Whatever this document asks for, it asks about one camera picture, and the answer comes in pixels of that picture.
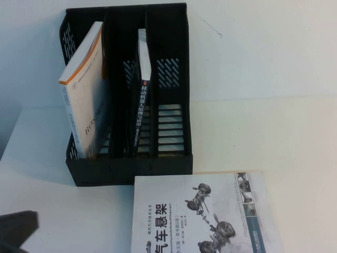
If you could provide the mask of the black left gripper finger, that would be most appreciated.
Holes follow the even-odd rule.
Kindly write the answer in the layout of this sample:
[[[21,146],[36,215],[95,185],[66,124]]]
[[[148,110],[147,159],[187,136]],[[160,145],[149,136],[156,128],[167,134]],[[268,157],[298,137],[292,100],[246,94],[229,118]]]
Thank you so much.
[[[12,240],[21,245],[39,228],[38,213],[26,210],[1,215],[1,239]]]
[[[14,240],[1,239],[1,253],[15,253],[20,252],[17,242]]]

